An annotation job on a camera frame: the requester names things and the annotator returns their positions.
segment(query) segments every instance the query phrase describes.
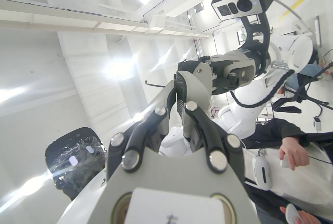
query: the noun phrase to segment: black bracket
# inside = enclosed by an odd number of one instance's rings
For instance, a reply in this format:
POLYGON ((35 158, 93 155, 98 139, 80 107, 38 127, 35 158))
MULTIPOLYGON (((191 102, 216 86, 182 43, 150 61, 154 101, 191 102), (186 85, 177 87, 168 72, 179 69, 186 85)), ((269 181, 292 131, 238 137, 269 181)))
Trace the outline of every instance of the black bracket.
POLYGON ((268 47, 270 45, 270 24, 267 20, 266 13, 258 15, 260 24, 250 24, 247 16, 241 17, 246 30, 246 40, 240 49, 248 50, 245 55, 254 59, 256 65, 256 76, 265 73, 266 61, 269 59, 268 47), (263 43, 259 40, 253 40, 253 33, 263 33, 263 43))
POLYGON ((199 106, 194 111, 189 111, 185 107, 185 112, 195 122, 194 128, 196 134, 193 134, 189 140, 190 145, 195 147, 192 151, 195 152, 199 148, 204 147, 208 167, 215 173, 222 173, 216 171, 209 161, 209 155, 212 151, 221 151, 226 156, 229 165, 234 170, 239 181, 243 183, 245 179, 245 163, 242 146, 233 148, 227 141, 227 137, 230 134, 209 119, 199 106))

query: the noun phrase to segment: jeans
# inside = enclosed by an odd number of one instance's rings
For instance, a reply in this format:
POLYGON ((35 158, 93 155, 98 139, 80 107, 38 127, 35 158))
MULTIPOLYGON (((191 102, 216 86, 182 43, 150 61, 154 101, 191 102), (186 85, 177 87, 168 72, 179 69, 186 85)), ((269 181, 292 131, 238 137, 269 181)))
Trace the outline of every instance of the jeans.
MULTIPOLYGON (((307 64, 299 73, 307 76, 315 76, 321 71, 321 67, 314 64, 307 64)), ((299 88, 297 74, 292 74, 286 81, 286 86, 297 91, 299 88)))

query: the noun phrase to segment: humanoid robot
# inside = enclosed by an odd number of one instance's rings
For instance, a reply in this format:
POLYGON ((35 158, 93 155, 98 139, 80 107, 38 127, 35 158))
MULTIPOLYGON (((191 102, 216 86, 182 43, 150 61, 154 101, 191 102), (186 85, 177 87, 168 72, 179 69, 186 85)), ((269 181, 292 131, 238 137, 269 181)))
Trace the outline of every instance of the humanoid robot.
POLYGON ((243 188, 240 139, 254 133, 265 104, 312 53, 306 36, 270 41, 265 11, 272 1, 212 1, 220 19, 241 18, 244 44, 224 55, 179 63, 174 80, 143 119, 112 138, 105 169, 80 189, 58 224, 260 223, 243 188), (258 15, 260 24, 251 25, 248 15, 258 15), (257 32, 263 33, 261 40, 253 40, 257 32), (207 115, 209 99, 228 91, 236 102, 219 112, 217 124, 207 115), (183 135, 173 137, 169 118, 176 102, 183 135), (162 155, 170 150, 188 155, 162 155))

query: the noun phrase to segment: metal bolt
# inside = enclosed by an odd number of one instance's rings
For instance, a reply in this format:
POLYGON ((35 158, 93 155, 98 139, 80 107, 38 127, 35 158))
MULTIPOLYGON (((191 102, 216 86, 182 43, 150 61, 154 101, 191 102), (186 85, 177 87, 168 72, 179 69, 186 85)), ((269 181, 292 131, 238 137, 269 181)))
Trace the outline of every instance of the metal bolt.
POLYGON ((230 144, 230 146, 233 147, 234 149, 237 149, 240 147, 240 140, 237 136, 228 135, 227 140, 228 140, 228 143, 230 144))
POLYGON ((121 160, 121 166, 124 170, 132 170, 139 163, 140 155, 136 150, 127 151, 121 160))
POLYGON ((189 101, 186 103, 185 108, 189 111, 195 111, 198 108, 198 105, 194 101, 189 101))
POLYGON ((162 108, 162 109, 156 108, 156 109, 155 109, 155 113, 156 113, 157 115, 159 115, 159 116, 165 115, 165 112, 166 112, 166 111, 167 111, 167 110, 166 110, 165 108, 162 108))
POLYGON ((228 166, 226 156, 219 150, 212 151, 209 155, 209 162, 217 171, 224 171, 228 166))
POLYGON ((117 133, 111 138, 111 146, 112 147, 119 147, 123 144, 125 136, 123 133, 117 133))

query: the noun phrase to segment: ceiling light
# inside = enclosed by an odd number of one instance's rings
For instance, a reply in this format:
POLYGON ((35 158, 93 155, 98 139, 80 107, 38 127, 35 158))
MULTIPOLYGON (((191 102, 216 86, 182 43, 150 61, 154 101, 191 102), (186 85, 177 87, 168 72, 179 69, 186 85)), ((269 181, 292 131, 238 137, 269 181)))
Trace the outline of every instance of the ceiling light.
POLYGON ((47 176, 42 175, 28 180, 20 189, 22 195, 30 195, 37 192, 47 179, 47 176))
POLYGON ((132 78, 134 76, 135 62, 135 57, 132 59, 118 59, 111 61, 104 70, 104 73, 110 78, 118 81, 132 78))
POLYGON ((24 88, 15 88, 11 90, 0 90, 0 103, 24 92, 24 88))
POLYGON ((149 0, 140 0, 142 4, 147 4, 149 2, 149 0))

